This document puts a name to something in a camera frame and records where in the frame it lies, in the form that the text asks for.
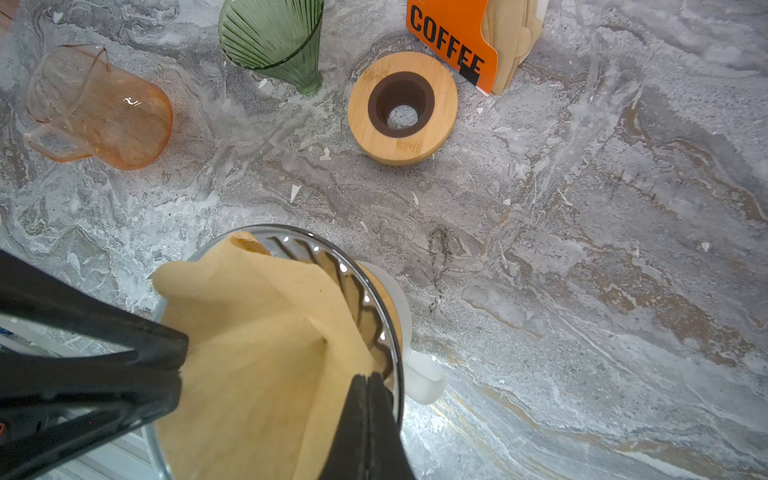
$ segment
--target marble countertop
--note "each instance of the marble countertop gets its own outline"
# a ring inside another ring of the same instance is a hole
[[[377,58],[426,51],[405,2],[326,3],[311,98],[228,62],[219,8],[22,1],[0,45],[0,247],[149,316],[162,263],[291,223],[408,295],[414,347],[449,378],[407,405],[421,480],[768,478],[764,3],[551,0],[512,86],[454,73],[451,136],[404,168],[362,153],[346,102]],[[166,91],[159,161],[24,145],[32,69],[77,43]]]

